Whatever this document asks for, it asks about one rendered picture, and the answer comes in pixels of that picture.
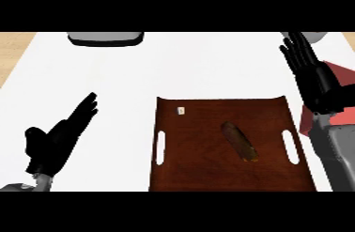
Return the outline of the dark brown wooden tray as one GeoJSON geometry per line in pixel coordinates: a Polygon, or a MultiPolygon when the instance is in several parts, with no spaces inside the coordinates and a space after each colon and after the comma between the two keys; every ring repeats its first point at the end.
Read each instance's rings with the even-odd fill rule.
{"type": "Polygon", "coordinates": [[[156,99],[155,131],[165,134],[164,161],[150,164],[150,191],[313,192],[300,143],[298,162],[286,156],[281,133],[297,136],[286,99],[156,99]],[[177,115],[177,107],[184,114],[177,115]],[[257,153],[244,162],[221,134],[230,121],[257,153]]]}

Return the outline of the brown sweet potato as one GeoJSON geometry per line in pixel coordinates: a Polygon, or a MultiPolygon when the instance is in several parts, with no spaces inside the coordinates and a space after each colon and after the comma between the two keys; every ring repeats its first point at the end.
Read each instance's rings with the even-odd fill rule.
{"type": "Polygon", "coordinates": [[[242,131],[238,129],[238,127],[232,124],[230,121],[226,121],[220,125],[220,130],[241,160],[244,162],[255,162],[257,161],[255,149],[242,131]]]}

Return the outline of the red cardboard box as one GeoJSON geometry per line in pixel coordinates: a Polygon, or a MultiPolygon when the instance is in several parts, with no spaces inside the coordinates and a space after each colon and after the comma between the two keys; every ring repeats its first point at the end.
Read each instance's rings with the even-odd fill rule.
{"type": "Polygon", "coordinates": [[[343,103],[343,111],[329,118],[331,125],[355,125],[355,70],[350,70],[329,62],[325,62],[338,79],[341,87],[353,85],[352,88],[338,90],[332,95],[332,101],[343,103]]]}

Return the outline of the pale grey round object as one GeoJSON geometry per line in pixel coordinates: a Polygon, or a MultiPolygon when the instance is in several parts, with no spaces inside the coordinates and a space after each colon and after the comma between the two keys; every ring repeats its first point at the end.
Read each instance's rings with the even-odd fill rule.
{"type": "MultiPolygon", "coordinates": [[[[289,42],[294,43],[291,37],[289,37],[289,33],[288,32],[282,32],[281,35],[288,38],[289,42]]],[[[309,44],[313,44],[316,42],[319,42],[323,38],[323,36],[326,35],[325,32],[301,32],[301,36],[304,37],[304,39],[307,40],[309,44]]]]}

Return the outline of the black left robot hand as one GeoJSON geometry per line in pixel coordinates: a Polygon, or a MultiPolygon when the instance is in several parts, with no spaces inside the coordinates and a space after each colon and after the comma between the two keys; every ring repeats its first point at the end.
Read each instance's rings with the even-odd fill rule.
{"type": "Polygon", "coordinates": [[[31,158],[26,172],[44,174],[50,178],[60,171],[71,156],[81,133],[97,113],[97,95],[90,93],[66,119],[62,119],[48,132],[36,127],[25,130],[25,153],[31,158]]]}

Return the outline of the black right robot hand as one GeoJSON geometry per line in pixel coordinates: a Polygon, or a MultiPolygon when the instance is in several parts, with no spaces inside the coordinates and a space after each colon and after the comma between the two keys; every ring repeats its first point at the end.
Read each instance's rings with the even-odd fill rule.
{"type": "Polygon", "coordinates": [[[332,70],[319,61],[301,32],[289,32],[289,37],[294,43],[284,38],[279,50],[294,74],[303,104],[320,115],[338,113],[344,107],[341,102],[332,101],[332,95],[353,85],[341,87],[332,70]]]}

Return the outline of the grey and black appliance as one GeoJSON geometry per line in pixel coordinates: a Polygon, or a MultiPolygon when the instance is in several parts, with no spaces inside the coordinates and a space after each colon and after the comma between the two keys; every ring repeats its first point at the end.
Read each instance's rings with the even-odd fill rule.
{"type": "Polygon", "coordinates": [[[68,40],[76,46],[124,47],[143,41],[143,32],[69,32],[68,40]]]}

